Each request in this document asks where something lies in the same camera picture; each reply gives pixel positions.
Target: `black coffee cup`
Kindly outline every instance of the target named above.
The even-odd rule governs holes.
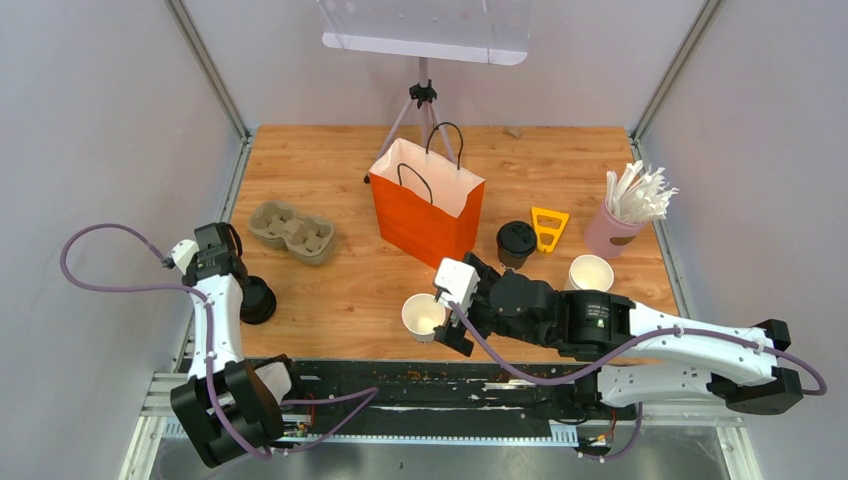
[[[518,270],[536,250],[536,232],[526,222],[509,222],[498,230],[498,260],[506,268]]]

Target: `pink container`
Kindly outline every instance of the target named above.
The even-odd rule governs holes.
[[[636,238],[636,235],[645,226],[644,223],[625,223],[615,218],[607,208],[606,202],[601,203],[601,208],[595,213],[589,228],[583,235],[586,246],[595,255],[603,258],[615,258],[627,248],[627,244]]]

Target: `white paper cup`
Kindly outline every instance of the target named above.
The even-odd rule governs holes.
[[[568,267],[566,290],[600,290],[612,287],[615,275],[606,260],[595,255],[580,255]]]
[[[406,300],[400,311],[400,317],[415,340],[429,343],[436,336],[433,329],[442,325],[447,318],[447,311],[433,295],[419,293]]]

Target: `tripod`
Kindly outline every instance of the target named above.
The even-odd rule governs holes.
[[[421,112],[421,145],[425,145],[427,143],[427,137],[430,134],[430,130],[433,129],[433,125],[439,125],[442,123],[442,115],[436,108],[436,90],[433,89],[433,81],[430,80],[427,75],[427,60],[428,59],[426,57],[418,57],[418,83],[409,87],[409,100],[407,100],[403,105],[403,108],[401,108],[398,118],[395,120],[394,125],[392,125],[392,129],[389,130],[386,140],[383,142],[383,146],[380,147],[380,151],[377,152],[377,157],[374,159],[375,161],[379,160],[380,157],[386,153],[386,150],[388,150],[389,144],[392,143],[392,139],[394,139],[398,127],[400,127],[403,119],[406,118],[406,113],[409,111],[409,107],[411,107],[413,103],[417,102],[418,110]],[[442,134],[442,141],[445,142],[445,148],[447,148],[448,151],[448,159],[453,163],[456,163],[456,157],[453,155],[453,148],[450,146],[450,139],[448,138],[448,132],[444,125],[439,127],[439,133]],[[371,178],[367,173],[365,174],[363,181],[365,183],[371,183]]]

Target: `wooden tabletop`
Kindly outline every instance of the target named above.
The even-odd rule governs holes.
[[[519,271],[562,289],[571,261],[590,253],[583,244],[583,231],[604,197],[605,172],[612,169],[620,174],[632,161],[624,129],[525,128],[521,139],[497,127],[463,127],[462,131],[462,165],[486,179],[474,253],[497,266],[495,234],[501,225],[511,220],[532,223],[533,206],[567,212],[571,218],[555,251],[535,252]],[[401,323],[400,309],[408,297],[434,293],[435,270],[380,238],[371,190],[362,177],[387,133],[387,127],[259,129],[232,223],[244,240],[248,270],[265,279],[278,303],[265,324],[242,324],[246,356],[466,358],[439,343],[415,342]],[[420,141],[418,127],[403,127],[399,135]],[[444,154],[439,144],[434,150]],[[250,214],[271,199],[335,223],[338,244],[326,264],[303,265],[250,235]],[[615,271],[612,293],[677,313],[650,225],[610,264]],[[512,362],[562,361],[552,349],[495,336],[490,342]],[[479,347],[471,358],[489,360]]]

